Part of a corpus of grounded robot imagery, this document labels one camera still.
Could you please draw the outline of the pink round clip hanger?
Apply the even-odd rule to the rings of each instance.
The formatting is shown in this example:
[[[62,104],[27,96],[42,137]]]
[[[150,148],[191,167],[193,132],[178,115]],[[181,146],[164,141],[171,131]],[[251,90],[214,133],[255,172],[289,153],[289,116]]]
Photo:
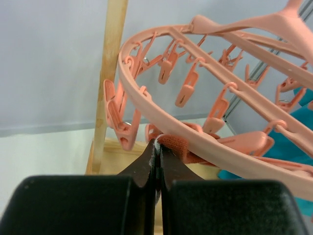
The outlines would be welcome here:
[[[300,6],[301,1],[290,0],[278,12],[229,24],[218,24],[197,15],[189,24],[154,27],[132,36],[122,45],[118,55],[119,79],[122,78],[121,83],[126,85],[127,95],[121,120],[131,125],[134,112],[138,109],[141,118],[145,117],[164,134],[189,140],[188,149],[192,153],[219,168],[246,179],[279,180],[295,196],[312,200],[312,166],[265,157],[265,153],[274,145],[274,139],[269,136],[272,130],[282,134],[307,155],[313,154],[312,130],[290,115],[290,110],[306,90],[313,87],[313,75],[305,65],[297,66],[269,51],[273,48],[298,57],[305,64],[313,62],[313,34],[298,15]],[[157,31],[158,36],[150,44],[153,34],[151,29]],[[147,45],[149,47],[145,51],[143,65],[149,65],[168,52],[162,61],[154,64],[160,66],[160,84],[168,81],[180,57],[186,56],[186,63],[191,65],[176,98],[176,106],[183,107],[193,95],[199,78],[197,67],[207,69],[223,84],[204,125],[177,120],[153,102],[145,86],[137,84],[134,72],[131,73],[130,68],[125,66],[125,57],[137,56]],[[234,68],[241,60],[240,55],[229,57],[235,48],[287,76],[277,86],[276,94],[294,88],[300,88],[299,93],[290,102],[265,98],[257,91],[259,81],[251,81],[248,77],[240,79],[234,74]],[[216,132],[223,127],[222,118],[229,107],[229,102],[224,97],[226,92],[235,94],[264,118],[268,122],[266,128],[263,131],[217,139]]]

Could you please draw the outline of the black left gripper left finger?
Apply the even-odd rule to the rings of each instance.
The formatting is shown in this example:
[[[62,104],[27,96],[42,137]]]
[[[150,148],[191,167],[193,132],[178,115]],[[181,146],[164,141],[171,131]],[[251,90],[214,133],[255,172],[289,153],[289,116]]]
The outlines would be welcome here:
[[[3,235],[152,235],[156,204],[152,142],[117,175],[37,175],[16,187]]]

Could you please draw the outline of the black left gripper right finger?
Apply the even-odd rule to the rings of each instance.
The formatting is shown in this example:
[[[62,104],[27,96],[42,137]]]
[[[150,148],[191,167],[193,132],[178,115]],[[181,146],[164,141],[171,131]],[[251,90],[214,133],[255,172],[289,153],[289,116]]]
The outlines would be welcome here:
[[[306,235],[288,188],[273,180],[205,180],[170,149],[159,154],[166,235]]]

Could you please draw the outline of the grey sock red striped cuff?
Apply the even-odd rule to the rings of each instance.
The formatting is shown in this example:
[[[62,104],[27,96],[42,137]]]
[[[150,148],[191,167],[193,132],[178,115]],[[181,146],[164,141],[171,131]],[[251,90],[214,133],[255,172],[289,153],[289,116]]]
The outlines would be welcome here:
[[[153,138],[155,140],[155,149],[157,149],[158,145],[163,145],[167,149],[170,149],[173,154],[178,156],[178,159],[183,164],[202,164],[202,165],[208,165],[212,167],[218,166],[200,158],[198,155],[192,153],[188,147],[189,147],[189,140],[177,136],[177,135],[169,135],[164,134],[163,132],[158,135],[157,137]]]

